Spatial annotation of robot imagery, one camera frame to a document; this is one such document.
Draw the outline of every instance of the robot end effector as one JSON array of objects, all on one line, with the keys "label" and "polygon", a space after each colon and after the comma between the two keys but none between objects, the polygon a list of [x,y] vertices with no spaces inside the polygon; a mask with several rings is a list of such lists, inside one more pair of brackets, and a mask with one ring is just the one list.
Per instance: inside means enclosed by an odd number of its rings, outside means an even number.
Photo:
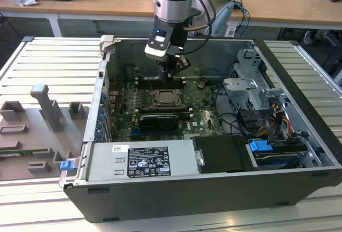
[{"label": "robot end effector", "polygon": [[161,65],[168,77],[191,65],[183,52],[188,32],[205,29],[214,22],[209,24],[206,21],[202,26],[189,27],[193,18],[201,14],[201,11],[192,8],[193,3],[193,0],[154,0],[154,28],[145,53]]}]

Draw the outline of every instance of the power cable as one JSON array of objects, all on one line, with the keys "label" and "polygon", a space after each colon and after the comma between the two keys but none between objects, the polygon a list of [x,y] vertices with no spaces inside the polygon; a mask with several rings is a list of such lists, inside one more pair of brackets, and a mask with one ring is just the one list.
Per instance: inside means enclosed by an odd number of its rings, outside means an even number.
[{"label": "power cable", "polygon": [[191,51],[183,53],[183,55],[188,55],[188,54],[191,54],[191,53],[194,53],[194,52],[200,50],[201,48],[203,48],[207,44],[207,42],[209,41],[209,39],[211,37],[212,31],[213,31],[212,24],[216,20],[216,10],[215,10],[215,7],[214,7],[213,3],[211,2],[211,0],[207,0],[207,1],[208,1],[209,5],[210,5],[212,11],[213,11],[213,19],[210,18],[208,9],[207,9],[206,5],[204,4],[203,0],[199,0],[200,4],[202,5],[202,7],[204,9],[204,12],[206,14],[207,20],[208,20],[208,24],[207,24],[207,27],[209,26],[208,35],[207,35],[207,37],[205,38],[205,40],[203,41],[203,43],[200,46],[198,46],[194,50],[191,50]]}]

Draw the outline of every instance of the desk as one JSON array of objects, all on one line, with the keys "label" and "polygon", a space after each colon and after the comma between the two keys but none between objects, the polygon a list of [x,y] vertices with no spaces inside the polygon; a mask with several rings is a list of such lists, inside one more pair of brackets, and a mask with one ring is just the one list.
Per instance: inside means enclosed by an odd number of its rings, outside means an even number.
[{"label": "desk", "polygon": [[[35,6],[18,7],[0,0],[0,11],[8,17],[47,18],[56,37],[61,37],[58,19],[153,21],[153,0],[38,1]],[[251,14],[251,26],[342,29],[342,2],[243,0],[243,4]],[[236,25],[241,18],[241,12],[234,10],[230,23]]]}]

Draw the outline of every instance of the warning label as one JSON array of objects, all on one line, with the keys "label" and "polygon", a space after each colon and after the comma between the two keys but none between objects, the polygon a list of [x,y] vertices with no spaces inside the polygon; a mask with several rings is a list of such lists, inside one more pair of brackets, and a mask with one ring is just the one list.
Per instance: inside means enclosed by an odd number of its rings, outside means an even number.
[{"label": "warning label", "polygon": [[170,176],[170,160],[167,146],[160,148],[129,148],[127,176]]}]

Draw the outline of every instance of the silver cylinder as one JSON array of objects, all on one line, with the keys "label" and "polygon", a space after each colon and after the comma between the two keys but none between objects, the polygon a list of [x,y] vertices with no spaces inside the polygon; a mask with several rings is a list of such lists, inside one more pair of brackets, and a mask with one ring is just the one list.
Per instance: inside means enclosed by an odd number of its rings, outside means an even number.
[{"label": "silver cylinder", "polygon": [[168,23],[183,22],[190,16],[191,4],[192,0],[154,0],[154,15]]}]

